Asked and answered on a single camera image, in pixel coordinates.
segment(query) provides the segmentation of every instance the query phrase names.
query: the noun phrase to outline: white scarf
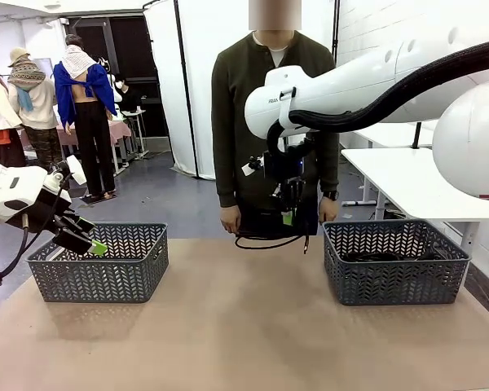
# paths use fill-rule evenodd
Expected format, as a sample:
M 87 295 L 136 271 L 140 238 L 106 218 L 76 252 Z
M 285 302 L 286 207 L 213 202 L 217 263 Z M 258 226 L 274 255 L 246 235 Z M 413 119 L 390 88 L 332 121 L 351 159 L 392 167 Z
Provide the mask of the white scarf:
M 96 62 L 80 47 L 75 45 L 67 46 L 65 55 L 62 58 L 62 65 L 72 79 L 76 79 Z

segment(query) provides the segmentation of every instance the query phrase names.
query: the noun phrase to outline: basket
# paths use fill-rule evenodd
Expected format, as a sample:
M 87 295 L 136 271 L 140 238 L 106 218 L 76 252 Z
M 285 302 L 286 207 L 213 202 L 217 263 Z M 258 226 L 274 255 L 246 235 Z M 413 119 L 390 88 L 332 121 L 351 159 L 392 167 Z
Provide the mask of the basket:
M 470 257 L 422 220 L 324 224 L 324 267 L 343 305 L 450 304 Z M 446 260 L 344 261 L 349 253 L 393 253 L 417 259 L 429 251 Z
M 98 223 L 102 256 L 80 256 L 52 242 L 27 258 L 44 301 L 144 303 L 169 265 L 166 224 Z

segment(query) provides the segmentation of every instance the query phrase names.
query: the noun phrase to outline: man's right hand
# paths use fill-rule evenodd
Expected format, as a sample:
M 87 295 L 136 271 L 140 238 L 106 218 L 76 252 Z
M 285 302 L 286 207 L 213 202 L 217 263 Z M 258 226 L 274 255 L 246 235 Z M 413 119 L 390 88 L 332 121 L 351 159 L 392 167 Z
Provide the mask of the man's right hand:
M 221 208 L 221 224 L 229 234 L 237 234 L 241 224 L 241 212 L 239 206 Z

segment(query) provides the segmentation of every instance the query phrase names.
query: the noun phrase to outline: wristwatch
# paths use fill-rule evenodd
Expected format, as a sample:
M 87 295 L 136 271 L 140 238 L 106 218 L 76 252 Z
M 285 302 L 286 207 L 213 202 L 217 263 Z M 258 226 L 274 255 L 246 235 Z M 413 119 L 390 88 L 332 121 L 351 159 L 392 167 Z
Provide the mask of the wristwatch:
M 323 197 L 329 198 L 331 201 L 337 201 L 339 199 L 338 191 L 325 191 Z

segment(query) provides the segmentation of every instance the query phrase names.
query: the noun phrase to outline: white curtain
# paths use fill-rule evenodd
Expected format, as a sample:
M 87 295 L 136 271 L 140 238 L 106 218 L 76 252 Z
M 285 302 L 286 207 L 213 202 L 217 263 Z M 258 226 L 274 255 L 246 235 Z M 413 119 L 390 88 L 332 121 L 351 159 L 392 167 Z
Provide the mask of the white curtain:
M 202 178 L 215 178 L 211 130 L 211 77 L 218 54 L 249 33 L 248 0 L 178 0 L 192 104 L 197 163 Z M 301 33 L 331 49 L 333 3 L 303 0 Z M 161 97 L 176 166 L 194 174 L 194 154 L 183 69 L 179 55 L 174 0 L 161 0 L 145 11 Z

